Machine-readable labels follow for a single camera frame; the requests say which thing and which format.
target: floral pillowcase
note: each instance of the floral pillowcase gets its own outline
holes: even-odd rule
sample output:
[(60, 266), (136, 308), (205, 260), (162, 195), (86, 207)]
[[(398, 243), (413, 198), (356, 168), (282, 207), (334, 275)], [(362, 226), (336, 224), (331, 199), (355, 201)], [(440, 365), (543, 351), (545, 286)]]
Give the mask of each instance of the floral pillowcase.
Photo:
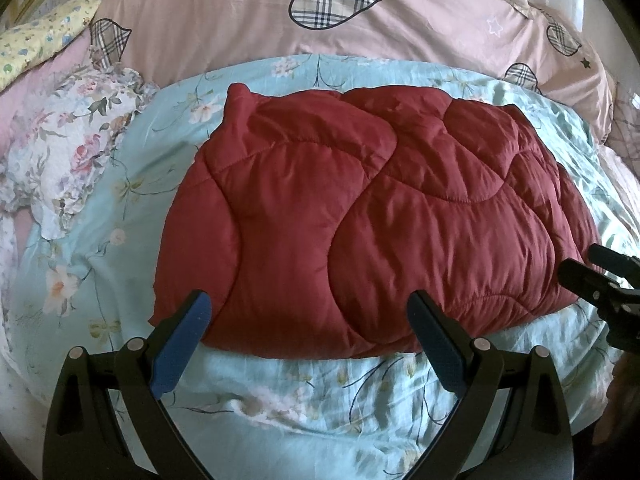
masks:
[(156, 90), (129, 68), (82, 66), (72, 72), (0, 162), (0, 206), (10, 212), (31, 206), (43, 238), (63, 237), (124, 129)]

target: bed sheet wrinkle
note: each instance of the bed sheet wrinkle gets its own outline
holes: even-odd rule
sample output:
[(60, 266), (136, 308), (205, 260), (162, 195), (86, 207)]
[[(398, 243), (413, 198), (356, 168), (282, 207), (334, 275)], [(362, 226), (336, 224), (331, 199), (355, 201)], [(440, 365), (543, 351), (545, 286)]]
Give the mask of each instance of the bed sheet wrinkle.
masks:
[[(233, 82), (270, 95), (328, 85), (341, 85), (341, 91), (437, 86), (453, 97), (471, 94), (495, 105), (515, 104), (568, 171), (604, 243), (640, 254), (635, 224), (598, 163), (588, 126), (574, 111), (507, 82), (435, 64), (340, 56), (287, 59), (295, 67), (285, 75), (276, 74), (282, 59), (267, 59), (160, 91), (130, 126), (71, 233), (47, 242), (37, 229), (32, 231), (12, 290), (8, 324), (11, 358), (37, 399), (50, 402), (71, 346), (109, 351), (150, 333), (146, 320), (154, 302), (151, 285), (164, 218), (197, 147), (222, 119), (217, 111), (208, 120), (190, 123), (197, 103), (189, 95), (225, 94)], [(60, 265), (79, 279), (74, 308), (65, 317), (42, 311), (49, 293), (46, 273)], [(595, 309), (578, 302), (490, 339), (514, 351), (528, 352), (535, 344), (550, 348), (575, 432), (604, 407), (599, 391), (610, 381), (610, 362), (618, 357), (605, 336)], [(163, 400), (196, 455), (223, 480), (388, 479), (385, 471), (408, 469), (453, 406), (423, 354), (312, 362), (203, 346), (175, 395)], [(122, 404), (117, 408), (129, 438), (130, 419)], [(489, 442), (491, 435), (482, 439)], [(140, 445), (131, 442), (138, 463), (148, 465)]]

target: yellow floral pillow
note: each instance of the yellow floral pillow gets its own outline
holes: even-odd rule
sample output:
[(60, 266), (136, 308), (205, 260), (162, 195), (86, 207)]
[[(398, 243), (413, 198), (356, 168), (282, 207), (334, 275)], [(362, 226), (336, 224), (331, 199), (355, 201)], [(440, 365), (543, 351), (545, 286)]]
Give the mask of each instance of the yellow floral pillow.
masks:
[(0, 34), (0, 92), (60, 52), (93, 18), (101, 0), (70, 0), (49, 14)]

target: pink pillow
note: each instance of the pink pillow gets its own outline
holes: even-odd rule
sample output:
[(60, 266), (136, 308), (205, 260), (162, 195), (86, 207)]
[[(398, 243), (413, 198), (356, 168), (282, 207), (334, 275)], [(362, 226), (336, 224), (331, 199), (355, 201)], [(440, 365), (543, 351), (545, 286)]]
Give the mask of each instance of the pink pillow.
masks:
[(40, 94), (40, 88), (57, 73), (71, 72), (81, 64), (90, 43), (89, 29), (85, 29), (64, 50), (48, 61), (22, 74), (4, 92), (0, 92), (0, 158), (9, 150), (13, 140), (20, 136), (22, 128), (12, 124), (16, 115), (28, 113), (25, 102), (29, 96)]

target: rivet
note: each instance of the rivet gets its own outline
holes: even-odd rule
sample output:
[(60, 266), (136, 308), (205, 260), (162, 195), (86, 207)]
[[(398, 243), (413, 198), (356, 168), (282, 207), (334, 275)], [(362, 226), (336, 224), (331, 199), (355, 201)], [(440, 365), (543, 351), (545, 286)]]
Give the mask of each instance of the rivet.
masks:
[(536, 354), (542, 358), (549, 357), (549, 349), (543, 346), (536, 346)]
[(84, 353), (84, 348), (82, 348), (81, 346), (74, 346), (69, 351), (69, 357), (71, 357), (72, 359), (78, 359), (82, 357), (83, 353)]
[(474, 346), (478, 350), (486, 352), (489, 348), (491, 348), (491, 343), (484, 337), (479, 337), (478, 339), (474, 339)]
[(137, 352), (145, 345), (145, 340), (139, 337), (130, 339), (127, 343), (127, 348), (132, 352)]

